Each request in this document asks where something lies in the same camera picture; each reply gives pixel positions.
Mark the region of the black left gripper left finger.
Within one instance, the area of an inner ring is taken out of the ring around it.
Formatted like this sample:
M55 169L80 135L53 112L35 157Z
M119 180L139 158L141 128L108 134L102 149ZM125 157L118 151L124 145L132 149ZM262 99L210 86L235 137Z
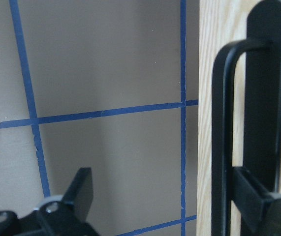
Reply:
M82 222L86 221L93 202L92 169L80 168L62 197L62 203L70 208Z

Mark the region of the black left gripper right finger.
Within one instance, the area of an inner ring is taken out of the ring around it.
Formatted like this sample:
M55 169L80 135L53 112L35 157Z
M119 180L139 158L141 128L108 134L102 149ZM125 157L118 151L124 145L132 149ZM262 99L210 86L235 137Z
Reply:
M256 234L274 199L246 168L234 168L232 182L232 201L249 231Z

